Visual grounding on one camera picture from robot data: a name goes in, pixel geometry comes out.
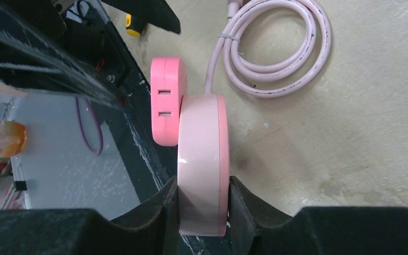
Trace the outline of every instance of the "dark stain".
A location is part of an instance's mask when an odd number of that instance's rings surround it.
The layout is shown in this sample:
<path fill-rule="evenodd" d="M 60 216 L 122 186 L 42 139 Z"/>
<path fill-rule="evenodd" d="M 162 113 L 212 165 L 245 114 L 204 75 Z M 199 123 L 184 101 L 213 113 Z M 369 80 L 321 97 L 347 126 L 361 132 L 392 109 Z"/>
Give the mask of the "dark stain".
<path fill-rule="evenodd" d="M 341 187 L 340 186 L 335 186 L 331 182 L 324 181 L 320 184 L 320 192 L 323 193 L 324 195 L 334 198 L 340 196 L 341 193 Z"/>
<path fill-rule="evenodd" d="M 247 169 L 249 165 L 249 160 L 244 156 L 237 156 L 235 158 L 235 165 L 240 170 Z"/>
<path fill-rule="evenodd" d="M 373 190 L 364 194 L 363 201 L 369 205 L 384 205 L 388 199 L 381 192 Z"/>

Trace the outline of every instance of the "pink power strip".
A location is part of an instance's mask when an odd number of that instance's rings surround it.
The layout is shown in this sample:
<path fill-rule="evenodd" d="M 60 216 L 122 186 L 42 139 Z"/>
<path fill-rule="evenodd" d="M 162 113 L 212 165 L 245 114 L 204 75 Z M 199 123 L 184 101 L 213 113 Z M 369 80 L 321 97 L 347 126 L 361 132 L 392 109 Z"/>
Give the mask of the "pink power strip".
<path fill-rule="evenodd" d="M 180 229 L 184 235 L 223 236 L 229 191 L 229 135 L 221 95 L 187 95 L 178 57 L 151 66 L 152 136 L 177 147 Z"/>
<path fill-rule="evenodd" d="M 162 146 L 176 146 L 179 115 L 187 94 L 187 73 L 179 57 L 156 57 L 151 65 L 152 137 Z"/>

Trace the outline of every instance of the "usb port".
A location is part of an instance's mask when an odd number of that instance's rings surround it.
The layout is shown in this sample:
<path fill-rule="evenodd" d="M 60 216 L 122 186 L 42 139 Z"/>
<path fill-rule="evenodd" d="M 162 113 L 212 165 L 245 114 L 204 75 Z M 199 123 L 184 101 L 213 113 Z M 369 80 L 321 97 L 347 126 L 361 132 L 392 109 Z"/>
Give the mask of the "usb port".
<path fill-rule="evenodd" d="M 169 95 L 171 94 L 171 90 L 159 90 L 159 95 Z"/>

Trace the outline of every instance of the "orange package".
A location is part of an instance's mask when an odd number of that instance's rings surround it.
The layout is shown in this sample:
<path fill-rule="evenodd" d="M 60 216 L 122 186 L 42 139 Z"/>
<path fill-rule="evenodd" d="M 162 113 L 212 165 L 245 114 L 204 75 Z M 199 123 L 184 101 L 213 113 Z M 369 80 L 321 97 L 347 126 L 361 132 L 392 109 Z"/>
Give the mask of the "orange package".
<path fill-rule="evenodd" d="M 24 125 L 0 121 L 0 158 L 19 154 L 26 146 L 27 132 Z"/>

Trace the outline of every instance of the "concrete floor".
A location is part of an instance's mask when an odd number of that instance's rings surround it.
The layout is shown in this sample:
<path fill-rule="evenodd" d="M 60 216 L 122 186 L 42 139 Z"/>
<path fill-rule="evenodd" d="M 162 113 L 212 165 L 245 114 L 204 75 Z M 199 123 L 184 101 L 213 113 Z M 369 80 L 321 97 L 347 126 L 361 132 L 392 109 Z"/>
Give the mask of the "concrete floor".
<path fill-rule="evenodd" d="M 181 20 L 180 36 L 150 26 L 132 38 L 124 31 L 125 14 L 106 8 L 148 78 L 153 57 L 180 56 L 189 91 L 203 93 L 227 1 L 168 3 Z M 292 215 L 312 205 L 408 206 L 408 0 L 319 3 L 333 26 L 333 47 L 325 68 L 303 89 L 252 98 L 231 84 L 219 62 L 214 93 L 228 104 L 231 174 Z M 270 11 L 245 32 L 240 52 L 273 64 L 303 37 L 297 14 Z M 312 64 L 272 86 L 296 80 Z"/>

